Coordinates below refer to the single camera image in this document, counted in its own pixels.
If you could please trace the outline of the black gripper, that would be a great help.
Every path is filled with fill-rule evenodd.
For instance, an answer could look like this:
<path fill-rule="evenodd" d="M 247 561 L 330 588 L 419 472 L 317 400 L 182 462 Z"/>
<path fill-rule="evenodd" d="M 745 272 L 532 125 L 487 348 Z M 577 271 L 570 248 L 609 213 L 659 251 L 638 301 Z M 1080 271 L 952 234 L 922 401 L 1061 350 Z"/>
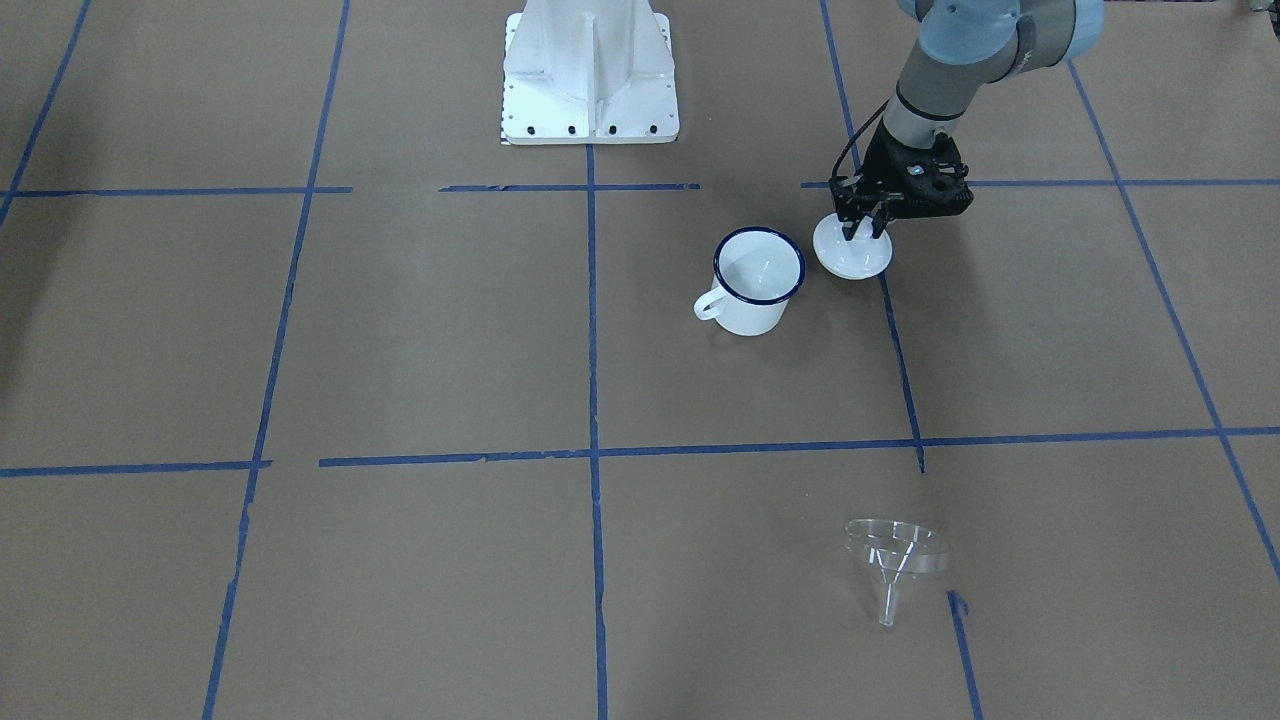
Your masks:
<path fill-rule="evenodd" d="M 937 133 L 923 149 L 899 142 L 883 126 L 870 137 L 860 170 L 828 179 L 842 242 L 861 242 L 861 218 L 872 217 L 872 238 L 893 220 L 957 217 L 973 204 L 968 165 L 955 140 Z"/>

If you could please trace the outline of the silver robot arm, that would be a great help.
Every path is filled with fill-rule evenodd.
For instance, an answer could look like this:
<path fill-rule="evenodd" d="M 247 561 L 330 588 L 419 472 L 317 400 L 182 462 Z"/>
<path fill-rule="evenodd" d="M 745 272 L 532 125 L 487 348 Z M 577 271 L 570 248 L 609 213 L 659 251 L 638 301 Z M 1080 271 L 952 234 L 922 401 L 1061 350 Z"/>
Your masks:
<path fill-rule="evenodd" d="M 919 23 L 893 94 L 859 135 L 874 132 L 859 170 L 835 164 L 835 214 L 815 237 L 878 240 L 896 220 L 957 217 L 973 202 L 955 128 L 978 91 L 1089 50 L 1105 27 L 1102 1 L 902 1 Z"/>

